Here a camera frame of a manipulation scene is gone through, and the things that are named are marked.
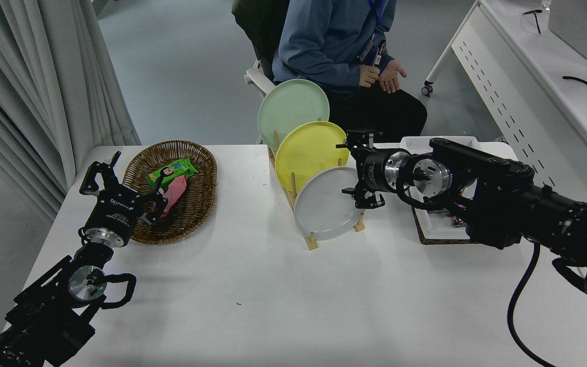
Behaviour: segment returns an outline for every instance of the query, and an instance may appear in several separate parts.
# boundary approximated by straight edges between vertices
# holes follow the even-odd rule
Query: snack bag
[[[160,219],[164,218],[169,214],[169,211],[173,207],[173,205],[180,199],[180,197],[184,194],[184,191],[187,188],[187,175],[184,174],[182,176],[178,176],[173,179],[172,183],[170,183],[169,188],[163,194],[163,197],[167,199],[167,206],[165,207],[165,211],[160,216]]]
[[[187,177],[191,177],[194,174],[198,173],[198,170],[194,168],[191,161],[188,159],[180,158],[179,160],[173,161],[170,165],[166,165],[161,169],[154,171],[153,173],[149,174],[147,179],[149,180],[149,184],[151,187],[155,184],[155,181],[162,175],[165,177],[163,179],[163,184],[161,185],[162,190],[167,190],[169,184],[176,177],[180,177],[182,175],[187,175]]]

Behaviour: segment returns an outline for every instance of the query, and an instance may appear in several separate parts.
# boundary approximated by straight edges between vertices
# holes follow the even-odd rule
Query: blue sweater
[[[382,0],[373,0],[379,10]],[[275,82],[308,79],[349,98],[359,91],[357,56],[375,33],[364,60],[372,65],[380,40],[393,23],[396,0],[388,0],[382,20],[368,0],[290,0],[279,49],[273,58]],[[392,58],[382,56],[380,69]]]

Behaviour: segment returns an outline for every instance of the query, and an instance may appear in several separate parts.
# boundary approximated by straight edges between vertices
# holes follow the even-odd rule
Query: pink snack package
[[[163,197],[167,199],[167,206],[165,211],[160,216],[160,219],[164,218],[169,214],[169,211],[178,199],[184,194],[184,190],[187,188],[187,175],[178,176],[169,184],[169,188],[163,194]]]

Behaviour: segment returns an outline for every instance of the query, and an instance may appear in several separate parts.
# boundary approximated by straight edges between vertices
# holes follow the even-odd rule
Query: robotic arm
[[[163,177],[147,195],[121,185],[113,170],[120,155],[118,151],[110,164],[93,162],[86,173],[79,192],[98,200],[78,232],[82,246],[74,258],[66,256],[14,298],[16,306],[6,315],[11,326],[0,334],[0,367],[65,363],[94,335],[89,322],[97,311],[121,307],[132,298],[135,276],[106,275],[103,267],[113,248],[128,244],[139,218],[156,223],[167,200],[158,192]],[[104,190],[99,190],[97,174]],[[155,208],[145,214],[144,204],[151,202]],[[126,283],[121,300],[105,302],[108,283]],[[78,315],[73,309],[80,307],[87,308]]]
[[[419,209],[447,209],[466,223],[475,242],[503,249],[522,237],[545,246],[560,258],[552,264],[578,290],[587,294],[587,274],[580,277],[569,267],[587,268],[587,203],[571,200],[550,186],[533,185],[529,165],[452,142],[431,139],[433,151],[410,154],[404,149],[377,149],[374,130],[347,132],[345,144],[357,161],[358,182],[343,190],[356,207],[384,205],[377,191],[396,193]],[[461,192],[474,184],[475,194]],[[415,186],[432,204],[407,195]]]

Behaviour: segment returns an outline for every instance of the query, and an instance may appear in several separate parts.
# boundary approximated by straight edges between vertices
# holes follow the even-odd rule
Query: person's hand
[[[370,88],[377,81],[380,70],[376,67],[359,65],[359,85]]]
[[[400,83],[398,82],[398,74],[402,77],[407,77],[407,73],[403,66],[397,60],[391,60],[378,77],[380,87],[386,93],[394,93],[400,90]]]

